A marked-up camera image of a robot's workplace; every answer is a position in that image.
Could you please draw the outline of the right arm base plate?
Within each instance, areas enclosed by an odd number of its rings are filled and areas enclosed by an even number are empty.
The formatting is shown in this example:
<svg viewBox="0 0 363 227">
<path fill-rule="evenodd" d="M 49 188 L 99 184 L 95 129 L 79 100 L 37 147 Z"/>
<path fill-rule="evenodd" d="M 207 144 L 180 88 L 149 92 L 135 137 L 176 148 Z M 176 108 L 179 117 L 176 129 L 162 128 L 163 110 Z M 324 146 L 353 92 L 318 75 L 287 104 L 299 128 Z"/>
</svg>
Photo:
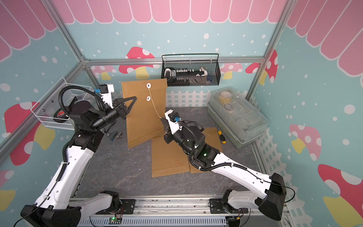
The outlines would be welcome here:
<svg viewBox="0 0 363 227">
<path fill-rule="evenodd" d="M 249 213 L 247 208 L 235 209 L 227 202 L 222 202 L 222 199 L 209 199 L 208 206 L 211 214 L 236 214 L 243 215 Z"/>
</svg>

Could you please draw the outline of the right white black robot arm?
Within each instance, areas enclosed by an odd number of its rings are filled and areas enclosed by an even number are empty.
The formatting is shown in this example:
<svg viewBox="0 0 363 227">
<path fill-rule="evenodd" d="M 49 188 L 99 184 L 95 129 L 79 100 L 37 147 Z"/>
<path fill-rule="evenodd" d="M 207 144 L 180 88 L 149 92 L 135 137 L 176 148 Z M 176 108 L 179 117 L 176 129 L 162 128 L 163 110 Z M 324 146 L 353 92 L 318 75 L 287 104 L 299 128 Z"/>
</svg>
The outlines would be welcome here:
<svg viewBox="0 0 363 227">
<path fill-rule="evenodd" d="M 173 120 L 161 118 L 165 129 L 166 143 L 175 142 L 188 157 L 188 162 L 201 172 L 213 172 L 225 176 L 251 194 L 241 196 L 236 190 L 226 190 L 221 200 L 223 209 L 232 213 L 239 209 L 258 209 L 266 217 L 281 221 L 288 186 L 278 173 L 267 175 L 239 164 L 217 148 L 205 142 L 205 134 L 200 124 L 186 122 L 176 116 Z"/>
</svg>

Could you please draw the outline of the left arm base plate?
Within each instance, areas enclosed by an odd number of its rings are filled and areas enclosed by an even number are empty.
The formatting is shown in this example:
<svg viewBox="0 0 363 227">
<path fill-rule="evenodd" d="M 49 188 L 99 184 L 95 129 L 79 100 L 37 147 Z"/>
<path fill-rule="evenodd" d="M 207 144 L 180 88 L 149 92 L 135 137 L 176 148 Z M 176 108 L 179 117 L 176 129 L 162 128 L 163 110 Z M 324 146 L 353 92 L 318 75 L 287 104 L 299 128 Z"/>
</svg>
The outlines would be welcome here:
<svg viewBox="0 0 363 227">
<path fill-rule="evenodd" d="M 136 207 L 135 205 L 136 200 L 135 199 L 120 199 L 120 204 L 121 206 L 119 207 L 119 209 L 117 209 L 116 211 L 107 211 L 107 210 L 103 210 L 103 211 L 99 211 L 96 214 L 97 215 L 124 215 L 124 214 L 133 214 L 134 213 L 134 209 Z"/>
</svg>

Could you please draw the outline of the brown kraft file bag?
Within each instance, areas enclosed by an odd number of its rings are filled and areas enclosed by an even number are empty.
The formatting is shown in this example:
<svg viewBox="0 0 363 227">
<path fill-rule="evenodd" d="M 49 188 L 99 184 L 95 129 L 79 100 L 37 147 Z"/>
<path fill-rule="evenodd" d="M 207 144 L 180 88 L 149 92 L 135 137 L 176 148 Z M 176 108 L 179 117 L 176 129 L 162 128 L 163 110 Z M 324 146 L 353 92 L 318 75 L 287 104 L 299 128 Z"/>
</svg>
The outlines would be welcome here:
<svg viewBox="0 0 363 227">
<path fill-rule="evenodd" d="M 219 138 L 219 134 L 217 132 L 217 128 L 216 127 L 209 127 L 209 128 L 204 128 L 204 131 L 202 132 L 205 135 L 205 143 L 218 149 L 220 152 L 223 152 L 222 150 L 222 143 L 220 141 Z M 194 139 L 194 137 L 192 135 L 189 135 L 190 133 L 188 132 L 188 137 L 190 139 Z M 190 173 L 191 174 L 196 174 L 196 173 L 202 173 L 201 171 L 199 171 L 198 169 L 196 169 L 195 167 L 193 167 L 191 164 L 190 165 Z"/>
<path fill-rule="evenodd" d="M 163 137 L 152 140 L 152 177 L 162 177 L 190 171 L 187 156 L 174 141 L 167 144 Z"/>
<path fill-rule="evenodd" d="M 129 149 L 163 134 L 161 118 L 166 108 L 166 89 L 166 79 L 122 83 L 123 97 L 137 98 L 126 120 Z"/>
</svg>

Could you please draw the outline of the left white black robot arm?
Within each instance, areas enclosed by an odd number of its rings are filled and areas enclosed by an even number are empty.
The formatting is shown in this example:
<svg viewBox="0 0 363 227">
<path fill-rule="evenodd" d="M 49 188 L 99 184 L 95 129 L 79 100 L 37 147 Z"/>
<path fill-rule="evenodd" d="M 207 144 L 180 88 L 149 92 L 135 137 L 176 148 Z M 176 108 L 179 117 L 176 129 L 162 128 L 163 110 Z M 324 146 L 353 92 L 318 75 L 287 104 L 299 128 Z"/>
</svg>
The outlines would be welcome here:
<svg viewBox="0 0 363 227">
<path fill-rule="evenodd" d="M 68 90 L 81 90 L 90 94 L 98 108 L 94 109 L 84 99 L 74 99 L 66 107 L 63 96 Z M 24 206 L 20 213 L 21 220 L 26 220 L 34 227 L 76 227 L 80 221 L 100 211 L 114 216 L 123 211 L 119 194 L 112 191 L 102 191 L 82 202 L 70 202 L 104 136 L 101 129 L 112 125 L 119 117 L 126 119 L 137 101 L 135 96 L 117 98 L 109 105 L 102 99 L 103 94 L 103 88 L 90 91 L 75 85 L 59 91 L 60 108 L 74 122 L 75 133 L 62 149 L 62 162 L 56 175 L 33 205 Z"/>
</svg>

